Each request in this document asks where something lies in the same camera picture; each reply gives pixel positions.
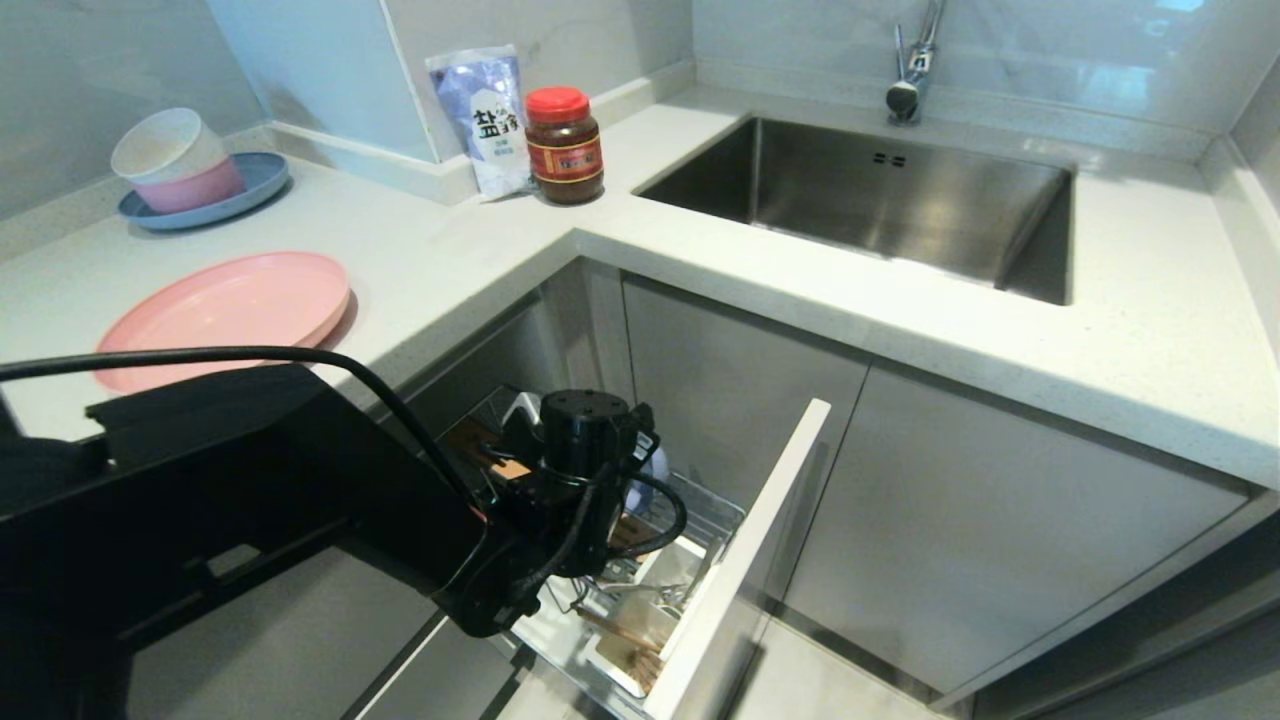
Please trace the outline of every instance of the chrome faucet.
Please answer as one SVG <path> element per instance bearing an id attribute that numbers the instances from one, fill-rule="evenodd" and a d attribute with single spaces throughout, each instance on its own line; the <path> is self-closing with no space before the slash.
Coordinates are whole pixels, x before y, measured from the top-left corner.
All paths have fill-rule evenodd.
<path id="1" fill-rule="evenodd" d="M 897 40 L 897 82 L 888 88 L 884 101 L 888 104 L 888 122 L 897 127 L 920 124 L 920 105 L 929 85 L 929 72 L 933 69 L 933 56 L 938 51 L 934 42 L 938 35 L 938 22 L 942 19 L 942 6 L 946 0 L 929 0 L 929 9 L 920 28 L 920 40 L 911 46 L 908 59 L 902 46 L 902 26 L 896 27 Z"/>

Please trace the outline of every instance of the white countertop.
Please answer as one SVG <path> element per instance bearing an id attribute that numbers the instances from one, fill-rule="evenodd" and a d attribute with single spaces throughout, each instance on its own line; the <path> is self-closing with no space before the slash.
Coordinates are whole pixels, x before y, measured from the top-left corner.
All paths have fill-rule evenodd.
<path id="1" fill-rule="evenodd" d="M 1073 304 L 1048 305 L 630 193 L 765 115 L 1079 168 Z M 0 265 L 0 361 L 90 352 L 146 296 L 218 261 L 308 250 L 358 301 L 335 350 L 407 380 L 580 255 L 1280 489 L 1276 366 L 1196 168 L 869 111 L 695 88 L 611 127 L 608 192 L 444 208 L 291 159 L 288 195 L 237 222 L 157 237 L 109 218 Z M 320 374 L 357 402 L 337 370 Z M 97 430 L 91 375 L 8 383 L 29 434 Z"/>

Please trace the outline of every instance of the sauce jar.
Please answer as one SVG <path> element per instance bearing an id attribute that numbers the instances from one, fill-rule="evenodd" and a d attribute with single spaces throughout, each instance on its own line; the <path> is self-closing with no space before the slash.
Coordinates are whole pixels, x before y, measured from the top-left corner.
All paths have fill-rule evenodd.
<path id="1" fill-rule="evenodd" d="M 576 87 L 544 87 L 525 99 L 529 158 L 543 196 L 577 205 L 604 192 L 600 126 L 591 101 Z"/>

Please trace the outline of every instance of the open drawer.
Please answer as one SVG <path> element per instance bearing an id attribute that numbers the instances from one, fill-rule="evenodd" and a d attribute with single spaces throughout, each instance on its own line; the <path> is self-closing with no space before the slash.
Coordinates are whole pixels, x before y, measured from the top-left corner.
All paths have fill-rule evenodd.
<path id="1" fill-rule="evenodd" d="M 593 653 L 609 633 L 563 611 L 564 598 L 572 597 L 570 580 L 549 582 L 539 596 L 541 611 L 517 621 L 512 633 L 618 717 L 719 716 L 764 629 L 764 610 L 748 578 L 763 575 L 772 564 L 783 507 L 829 410 L 822 400 L 809 401 L 755 502 L 685 603 L 662 646 L 660 666 L 652 667 L 648 693 L 628 692 L 602 669 Z"/>

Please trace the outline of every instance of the stainless steel sink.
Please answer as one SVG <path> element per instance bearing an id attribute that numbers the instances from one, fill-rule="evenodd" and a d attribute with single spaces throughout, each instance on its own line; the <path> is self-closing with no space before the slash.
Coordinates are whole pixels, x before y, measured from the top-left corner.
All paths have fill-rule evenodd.
<path id="1" fill-rule="evenodd" d="M 1061 168 L 753 119 L 639 195 L 1068 304 Z"/>

